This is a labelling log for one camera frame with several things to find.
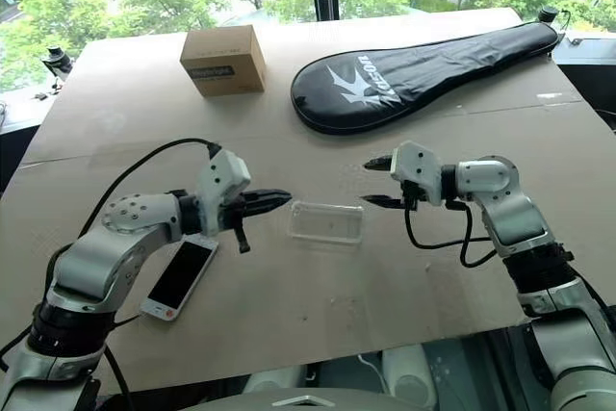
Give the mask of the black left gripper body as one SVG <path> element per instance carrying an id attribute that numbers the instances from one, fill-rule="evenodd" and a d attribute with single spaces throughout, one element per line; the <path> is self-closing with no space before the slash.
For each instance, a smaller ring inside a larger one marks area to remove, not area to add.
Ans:
<path id="1" fill-rule="evenodd" d="M 244 232 L 244 214 L 255 198 L 255 192 L 240 193 L 230 202 L 223 204 L 219 211 L 219 231 L 233 231 L 241 253 L 250 251 L 250 245 Z"/>

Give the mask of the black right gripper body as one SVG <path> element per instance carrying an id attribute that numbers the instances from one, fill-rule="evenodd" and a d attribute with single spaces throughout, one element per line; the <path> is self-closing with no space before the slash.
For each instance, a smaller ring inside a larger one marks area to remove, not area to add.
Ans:
<path id="1" fill-rule="evenodd" d="M 404 180 L 400 183 L 401 198 L 398 208 L 411 212 L 417 212 L 419 204 L 427 201 L 426 191 L 417 183 Z"/>

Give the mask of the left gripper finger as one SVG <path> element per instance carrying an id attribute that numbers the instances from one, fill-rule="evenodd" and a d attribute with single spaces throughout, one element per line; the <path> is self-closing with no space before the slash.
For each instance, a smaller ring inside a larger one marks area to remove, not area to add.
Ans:
<path id="1" fill-rule="evenodd" d="M 247 202 L 244 207 L 244 217 L 255 217 L 272 212 L 285 204 L 285 201 L 273 201 L 273 202 Z"/>
<path id="2" fill-rule="evenodd" d="M 284 205 L 292 197 L 289 192 L 280 189 L 258 189 L 249 192 L 249 202 L 255 205 Z"/>

